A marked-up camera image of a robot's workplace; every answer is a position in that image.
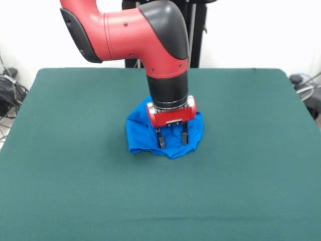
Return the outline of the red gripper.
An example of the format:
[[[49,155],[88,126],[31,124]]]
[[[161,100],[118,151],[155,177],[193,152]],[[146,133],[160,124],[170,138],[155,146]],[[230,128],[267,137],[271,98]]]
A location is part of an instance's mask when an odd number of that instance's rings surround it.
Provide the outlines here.
[[[161,133],[160,127],[178,125],[182,123],[182,144],[188,144],[188,121],[193,120],[196,116],[197,106],[193,95],[189,95],[187,103],[182,107],[172,110],[161,110],[154,106],[152,102],[146,104],[147,114],[151,125],[156,128],[157,144],[160,149],[164,149],[165,139]]]

